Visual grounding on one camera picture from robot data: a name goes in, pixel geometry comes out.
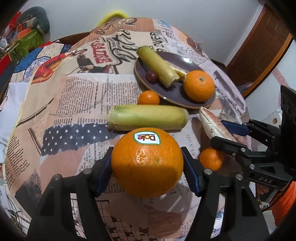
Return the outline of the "small mandarin near plate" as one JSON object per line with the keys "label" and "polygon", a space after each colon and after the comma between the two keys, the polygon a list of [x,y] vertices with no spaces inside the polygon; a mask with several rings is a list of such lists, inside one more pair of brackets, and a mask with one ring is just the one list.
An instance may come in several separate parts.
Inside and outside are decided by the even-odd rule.
{"label": "small mandarin near plate", "polygon": [[152,90],[142,92],[137,100],[137,104],[158,105],[160,103],[159,96]]}

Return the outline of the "newspaper print tablecloth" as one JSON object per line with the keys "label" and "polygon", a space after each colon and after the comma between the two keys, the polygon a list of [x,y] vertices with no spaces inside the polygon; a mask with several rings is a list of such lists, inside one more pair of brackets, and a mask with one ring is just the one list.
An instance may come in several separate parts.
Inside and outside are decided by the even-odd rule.
{"label": "newspaper print tablecloth", "polygon": [[[137,104],[145,89],[134,75],[140,46],[186,57],[186,64],[192,60],[215,82],[211,112],[222,120],[248,121],[247,105],[237,87],[180,30],[151,18],[115,20],[95,28],[68,52],[33,69],[27,80],[29,90],[21,100],[5,162],[9,197],[19,209],[25,234],[53,175],[68,177],[91,168],[123,136],[108,130],[107,115],[114,105]],[[112,176],[97,199],[113,240],[184,237],[199,202],[183,174],[171,192],[153,199],[124,193]]]}

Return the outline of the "yellow chair back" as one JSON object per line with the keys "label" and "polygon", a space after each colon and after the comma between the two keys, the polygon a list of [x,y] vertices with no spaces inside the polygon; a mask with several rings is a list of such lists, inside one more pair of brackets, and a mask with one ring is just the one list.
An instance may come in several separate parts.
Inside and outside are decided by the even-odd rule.
{"label": "yellow chair back", "polygon": [[97,27],[105,23],[108,23],[109,21],[116,20],[116,19],[124,19],[124,18],[128,18],[128,15],[126,13],[120,10],[115,10],[105,15],[97,24]]}

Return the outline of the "dark red grape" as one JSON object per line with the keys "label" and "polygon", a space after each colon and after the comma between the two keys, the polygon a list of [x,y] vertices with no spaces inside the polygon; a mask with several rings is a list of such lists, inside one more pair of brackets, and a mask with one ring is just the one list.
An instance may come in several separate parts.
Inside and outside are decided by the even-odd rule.
{"label": "dark red grape", "polygon": [[156,74],[151,70],[146,72],[145,78],[149,83],[155,83],[158,80]]}

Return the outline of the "green patterned box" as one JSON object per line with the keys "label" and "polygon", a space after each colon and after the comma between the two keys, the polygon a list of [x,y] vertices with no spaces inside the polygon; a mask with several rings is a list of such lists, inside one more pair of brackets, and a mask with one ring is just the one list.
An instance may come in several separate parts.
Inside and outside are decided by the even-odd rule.
{"label": "green patterned box", "polygon": [[12,47],[8,54],[11,61],[14,63],[23,59],[31,51],[44,44],[42,35],[38,30],[24,30],[24,32],[25,34],[21,38],[19,38],[19,34],[17,34],[11,42]]}

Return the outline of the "small mandarin front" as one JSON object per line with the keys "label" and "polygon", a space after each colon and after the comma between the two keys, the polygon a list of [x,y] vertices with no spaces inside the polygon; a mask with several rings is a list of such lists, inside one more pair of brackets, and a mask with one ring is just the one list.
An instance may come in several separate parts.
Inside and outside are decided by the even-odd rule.
{"label": "small mandarin front", "polygon": [[206,148],[201,151],[198,159],[204,168],[211,169],[212,171],[218,171],[223,165],[225,156],[226,155],[221,151]]}

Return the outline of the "large orange with sticker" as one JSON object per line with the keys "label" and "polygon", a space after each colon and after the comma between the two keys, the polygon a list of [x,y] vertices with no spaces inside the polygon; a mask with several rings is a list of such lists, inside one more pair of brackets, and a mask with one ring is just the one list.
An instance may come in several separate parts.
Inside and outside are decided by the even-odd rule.
{"label": "large orange with sticker", "polygon": [[184,159],[180,146],[169,133],[158,128],[137,128],[116,143],[111,167],[126,193],[150,199],[176,186]]}

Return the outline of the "brown wooden door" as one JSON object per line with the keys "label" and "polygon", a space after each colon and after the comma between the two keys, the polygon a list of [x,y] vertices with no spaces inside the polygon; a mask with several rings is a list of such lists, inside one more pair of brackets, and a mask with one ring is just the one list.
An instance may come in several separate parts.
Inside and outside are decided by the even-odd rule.
{"label": "brown wooden door", "polygon": [[264,5],[247,38],[226,67],[243,97],[249,96],[273,71],[292,40],[283,19]]}

